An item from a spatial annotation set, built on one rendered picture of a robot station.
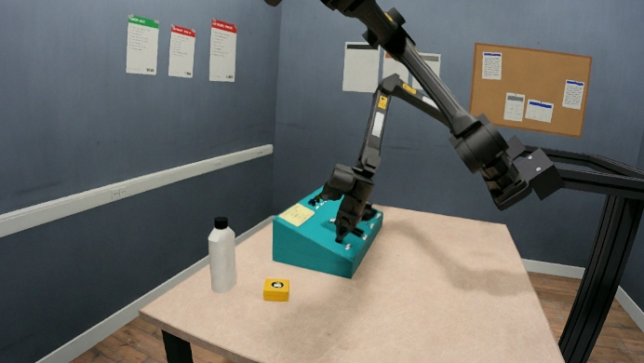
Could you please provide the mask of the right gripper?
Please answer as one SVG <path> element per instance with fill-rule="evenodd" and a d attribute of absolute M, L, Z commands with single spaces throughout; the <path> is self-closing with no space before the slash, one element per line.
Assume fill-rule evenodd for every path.
<path fill-rule="evenodd" d="M 355 203 L 354 203 L 354 205 L 353 205 L 353 207 L 352 207 L 352 209 L 351 209 L 349 214 L 347 214 L 347 213 L 345 213 L 345 212 L 343 212 L 341 210 L 338 210 L 338 212 L 336 214 L 336 217 L 335 217 L 336 238 L 338 240 L 340 240 L 340 241 L 356 228 L 357 223 L 361 220 L 363 214 L 365 213 L 365 210 L 363 210 L 363 209 L 366 206 L 366 203 L 367 203 L 366 201 L 368 201 L 368 200 L 366 200 L 366 201 L 364 201 L 364 200 L 358 201 L 357 197 L 355 197 L 355 200 L 356 201 L 355 201 Z M 343 235 L 340 235 L 340 228 L 342 228 L 343 225 L 348 226 L 348 229 Z"/>

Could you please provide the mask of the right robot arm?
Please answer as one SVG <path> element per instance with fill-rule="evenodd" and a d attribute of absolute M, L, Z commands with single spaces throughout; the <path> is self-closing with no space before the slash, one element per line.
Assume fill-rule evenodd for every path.
<path fill-rule="evenodd" d="M 356 167 L 350 168 L 345 165 L 336 164 L 329 181 L 325 182 L 322 189 L 321 195 L 323 201 L 340 200 L 342 195 L 344 195 L 339 210 L 347 214 L 350 213 L 356 201 L 355 197 L 358 198 L 358 201 L 368 200 L 375 185 L 371 178 L 380 166 L 382 135 L 389 102 L 392 96 L 398 97 L 426 114 L 429 114 L 447 126 L 450 129 L 450 134 L 453 135 L 445 116 L 432 102 L 431 98 L 406 84 L 399 76 L 399 74 L 394 73 L 385 77 L 381 80 L 373 94 L 374 100 L 372 100 L 367 130 L 356 162 Z M 350 193 L 354 198 L 350 196 Z"/>

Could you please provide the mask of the white bottle with black cap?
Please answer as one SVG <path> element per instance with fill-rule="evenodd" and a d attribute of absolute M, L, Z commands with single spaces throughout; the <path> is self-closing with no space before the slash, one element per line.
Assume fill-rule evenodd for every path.
<path fill-rule="evenodd" d="M 235 232 L 228 227 L 226 217 L 214 219 L 208 253 L 211 289 L 216 293 L 229 291 L 236 285 Z"/>

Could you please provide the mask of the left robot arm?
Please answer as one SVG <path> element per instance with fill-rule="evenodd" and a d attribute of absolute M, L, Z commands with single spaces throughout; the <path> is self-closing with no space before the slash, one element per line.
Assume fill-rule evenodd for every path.
<path fill-rule="evenodd" d="M 455 151 L 473 174 L 482 173 L 497 204 L 527 187 L 514 161 L 504 154 L 509 146 L 503 136 L 484 113 L 475 118 L 455 99 L 417 52 L 415 42 L 402 27 L 405 19 L 394 7 L 385 12 L 375 0 L 320 1 L 332 11 L 337 9 L 345 17 L 359 19 L 368 28 L 361 35 L 369 45 L 381 46 L 409 70 L 446 117 Z"/>

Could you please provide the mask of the teal control console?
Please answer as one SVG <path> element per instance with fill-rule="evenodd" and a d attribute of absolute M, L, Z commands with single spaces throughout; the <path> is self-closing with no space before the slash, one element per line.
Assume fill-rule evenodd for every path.
<path fill-rule="evenodd" d="M 323 201 L 323 187 L 273 218 L 272 261 L 352 279 L 382 227 L 383 212 L 368 201 L 363 222 L 340 241 L 335 217 L 344 195 Z"/>

